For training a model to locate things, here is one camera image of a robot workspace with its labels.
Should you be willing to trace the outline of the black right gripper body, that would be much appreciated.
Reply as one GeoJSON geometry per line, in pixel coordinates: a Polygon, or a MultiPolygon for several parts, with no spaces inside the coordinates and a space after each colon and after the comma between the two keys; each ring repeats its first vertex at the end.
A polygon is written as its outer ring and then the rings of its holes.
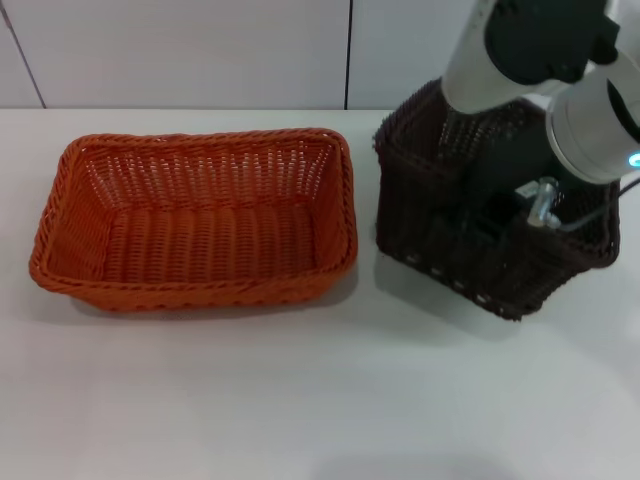
{"type": "Polygon", "coordinates": [[[568,181],[544,130],[523,130],[498,139],[465,174],[465,214],[469,220],[511,220],[529,204],[516,190],[550,177],[568,181]]]}

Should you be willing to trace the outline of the dark brown woven wicker basket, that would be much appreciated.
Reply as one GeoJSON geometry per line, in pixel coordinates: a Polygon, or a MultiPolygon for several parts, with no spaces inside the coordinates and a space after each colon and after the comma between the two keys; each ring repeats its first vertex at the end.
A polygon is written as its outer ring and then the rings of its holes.
{"type": "Polygon", "coordinates": [[[381,168],[379,250],[513,321],[538,311],[573,277],[612,265],[620,250],[618,183],[583,184],[559,193],[552,213],[564,223],[582,220],[575,231],[530,226],[528,204],[511,220],[491,220],[492,247],[478,247],[463,236],[463,179],[469,167],[498,139],[543,117],[527,100],[461,115],[447,105],[439,81],[417,90],[374,138],[381,168]]]}

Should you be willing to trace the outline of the orange woven wicker basket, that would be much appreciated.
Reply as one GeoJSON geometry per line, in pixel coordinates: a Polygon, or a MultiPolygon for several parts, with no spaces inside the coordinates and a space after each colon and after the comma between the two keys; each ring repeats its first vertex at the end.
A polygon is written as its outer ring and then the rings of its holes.
{"type": "Polygon", "coordinates": [[[322,296],[357,253],[335,131],[92,134],[59,159],[29,273],[109,312],[268,306],[322,296]]]}

